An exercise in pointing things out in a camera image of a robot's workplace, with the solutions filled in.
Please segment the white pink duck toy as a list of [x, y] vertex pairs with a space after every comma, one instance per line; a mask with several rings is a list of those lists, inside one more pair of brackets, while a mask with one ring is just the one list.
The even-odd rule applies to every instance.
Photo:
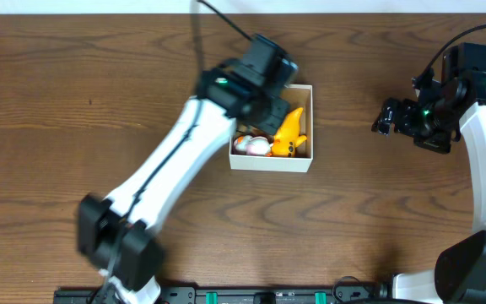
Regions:
[[272, 155], [272, 144], [263, 136], [244, 135], [239, 136], [233, 142], [233, 153], [247, 156], [265, 156]]

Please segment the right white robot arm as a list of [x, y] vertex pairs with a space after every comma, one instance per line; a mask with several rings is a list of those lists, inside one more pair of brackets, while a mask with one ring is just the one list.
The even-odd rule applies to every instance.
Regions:
[[467, 147], [473, 193], [472, 235], [444, 250], [431, 270], [397, 274], [391, 296], [419, 303], [486, 303], [486, 72], [419, 86], [417, 100], [390, 98], [371, 129], [401, 133], [415, 145], [447, 154], [452, 142]]

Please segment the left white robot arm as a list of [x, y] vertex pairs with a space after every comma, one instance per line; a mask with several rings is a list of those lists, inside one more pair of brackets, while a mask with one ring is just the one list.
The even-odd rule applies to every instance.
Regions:
[[176, 200], [238, 123], [278, 131], [289, 111], [281, 92], [297, 71], [281, 46], [255, 35], [242, 58], [200, 71], [175, 125], [135, 173], [104, 198], [81, 200], [78, 251], [105, 276], [89, 303], [110, 302], [110, 292], [121, 303], [156, 302], [165, 257], [156, 236]]

